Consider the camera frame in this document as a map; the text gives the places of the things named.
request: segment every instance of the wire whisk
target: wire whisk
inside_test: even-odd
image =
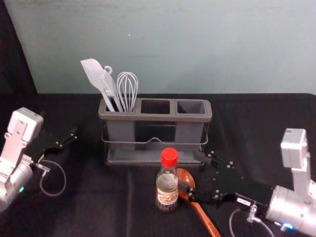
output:
[[[118,75],[117,91],[124,111],[133,112],[138,93],[138,79],[135,74],[121,72]]]

